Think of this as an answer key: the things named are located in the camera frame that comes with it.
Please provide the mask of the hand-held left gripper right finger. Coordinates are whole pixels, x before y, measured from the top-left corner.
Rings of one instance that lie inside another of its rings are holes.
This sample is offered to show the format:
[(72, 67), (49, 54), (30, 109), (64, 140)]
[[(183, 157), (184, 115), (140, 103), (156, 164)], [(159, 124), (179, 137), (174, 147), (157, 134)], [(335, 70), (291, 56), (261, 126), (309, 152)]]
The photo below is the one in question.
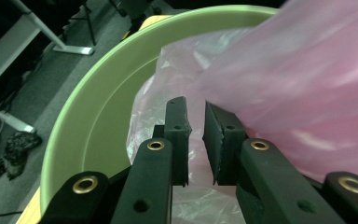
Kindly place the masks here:
[(204, 142), (213, 172), (213, 182), (219, 186), (234, 186), (240, 166), (238, 153), (247, 138), (244, 127), (233, 113), (205, 104)]

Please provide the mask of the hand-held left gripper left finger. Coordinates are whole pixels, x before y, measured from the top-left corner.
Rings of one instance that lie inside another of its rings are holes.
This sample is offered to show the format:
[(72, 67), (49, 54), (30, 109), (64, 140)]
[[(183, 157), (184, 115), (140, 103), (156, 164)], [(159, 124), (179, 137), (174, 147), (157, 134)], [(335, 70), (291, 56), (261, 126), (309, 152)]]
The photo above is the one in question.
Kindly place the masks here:
[(188, 184), (188, 148), (192, 130), (187, 119), (186, 98), (172, 98), (166, 103), (165, 121), (156, 125), (154, 137), (162, 137), (172, 144), (172, 184)]

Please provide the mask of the pink plastic bag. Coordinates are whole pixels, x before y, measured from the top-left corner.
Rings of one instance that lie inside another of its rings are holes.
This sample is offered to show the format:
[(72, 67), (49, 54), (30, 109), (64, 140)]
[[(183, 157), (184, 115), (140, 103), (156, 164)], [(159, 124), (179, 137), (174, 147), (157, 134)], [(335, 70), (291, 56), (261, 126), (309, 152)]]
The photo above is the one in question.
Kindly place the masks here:
[(244, 127), (232, 187), (246, 224), (358, 224), (358, 0), (287, 0), (257, 26), (165, 46), (132, 108), (134, 165), (180, 96), (191, 181), (213, 182), (205, 104)]

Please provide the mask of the green ribbed bin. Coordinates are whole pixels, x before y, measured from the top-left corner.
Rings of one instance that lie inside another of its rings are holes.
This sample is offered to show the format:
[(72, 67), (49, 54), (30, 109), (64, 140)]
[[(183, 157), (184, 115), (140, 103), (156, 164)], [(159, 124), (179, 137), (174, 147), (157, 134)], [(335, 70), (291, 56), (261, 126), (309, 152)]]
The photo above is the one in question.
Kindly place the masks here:
[(193, 35), (257, 26), (271, 7), (204, 7), (152, 23), (110, 49), (83, 76), (52, 129), (42, 166), (40, 210), (71, 176), (115, 175), (130, 165), (126, 141), (138, 90), (155, 73), (162, 47)]

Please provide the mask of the white desk frame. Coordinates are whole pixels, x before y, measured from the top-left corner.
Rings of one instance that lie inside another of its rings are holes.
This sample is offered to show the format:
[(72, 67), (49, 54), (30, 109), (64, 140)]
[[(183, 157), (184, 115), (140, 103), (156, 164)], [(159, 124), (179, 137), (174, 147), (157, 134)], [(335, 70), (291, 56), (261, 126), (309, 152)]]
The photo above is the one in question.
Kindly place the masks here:
[(39, 33), (55, 44), (53, 49), (57, 52), (88, 56), (94, 53), (90, 47), (66, 45), (21, 0), (9, 1), (20, 11), (21, 16), (0, 38), (0, 76)]

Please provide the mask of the dark patterned cloth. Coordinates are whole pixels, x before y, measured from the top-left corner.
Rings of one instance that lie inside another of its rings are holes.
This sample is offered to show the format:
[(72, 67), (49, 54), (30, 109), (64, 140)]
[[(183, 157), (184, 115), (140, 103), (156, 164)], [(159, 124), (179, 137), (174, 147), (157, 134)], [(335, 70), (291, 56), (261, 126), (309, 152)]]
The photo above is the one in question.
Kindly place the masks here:
[(42, 138), (36, 133), (15, 132), (8, 139), (3, 156), (0, 158), (0, 176), (9, 180), (20, 176), (25, 169), (29, 152), (39, 147)]

